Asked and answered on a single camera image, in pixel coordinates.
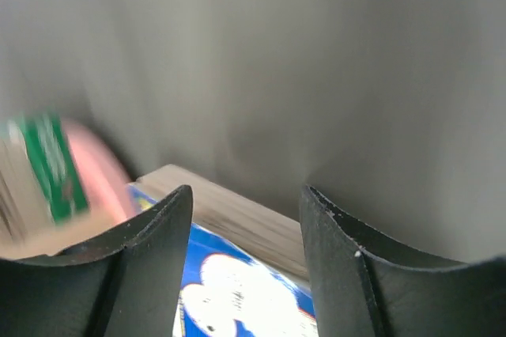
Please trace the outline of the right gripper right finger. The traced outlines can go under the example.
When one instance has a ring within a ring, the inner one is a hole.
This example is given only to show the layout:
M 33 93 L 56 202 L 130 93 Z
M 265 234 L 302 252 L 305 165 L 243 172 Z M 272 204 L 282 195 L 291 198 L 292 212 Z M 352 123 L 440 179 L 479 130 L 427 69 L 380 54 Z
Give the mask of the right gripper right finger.
M 405 245 L 305 186 L 303 237 L 321 336 L 502 336 L 505 258 L 475 263 Z

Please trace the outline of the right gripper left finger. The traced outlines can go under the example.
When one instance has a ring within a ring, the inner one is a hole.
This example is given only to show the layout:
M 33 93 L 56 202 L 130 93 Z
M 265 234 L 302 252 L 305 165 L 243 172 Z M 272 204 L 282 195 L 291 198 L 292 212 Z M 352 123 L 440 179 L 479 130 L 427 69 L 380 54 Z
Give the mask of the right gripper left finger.
M 191 229 L 182 185 L 56 256 L 1 261 L 3 336 L 170 336 Z

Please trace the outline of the dark blue treehouse book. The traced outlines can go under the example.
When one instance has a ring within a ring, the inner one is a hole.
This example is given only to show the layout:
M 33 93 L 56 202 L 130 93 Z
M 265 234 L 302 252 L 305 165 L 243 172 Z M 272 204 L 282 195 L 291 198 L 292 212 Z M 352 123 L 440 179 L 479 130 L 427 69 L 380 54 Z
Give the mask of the dark blue treehouse book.
M 172 334 L 317 336 L 299 223 L 176 165 L 130 193 L 148 210 L 183 184 L 194 210 Z

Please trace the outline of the green treehouse book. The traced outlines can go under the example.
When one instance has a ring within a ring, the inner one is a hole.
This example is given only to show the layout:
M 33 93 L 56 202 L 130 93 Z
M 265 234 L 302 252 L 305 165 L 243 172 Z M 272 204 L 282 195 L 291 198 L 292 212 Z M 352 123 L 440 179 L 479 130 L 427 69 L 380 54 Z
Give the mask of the green treehouse book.
M 1 243 L 24 242 L 88 211 L 60 117 L 1 123 Z

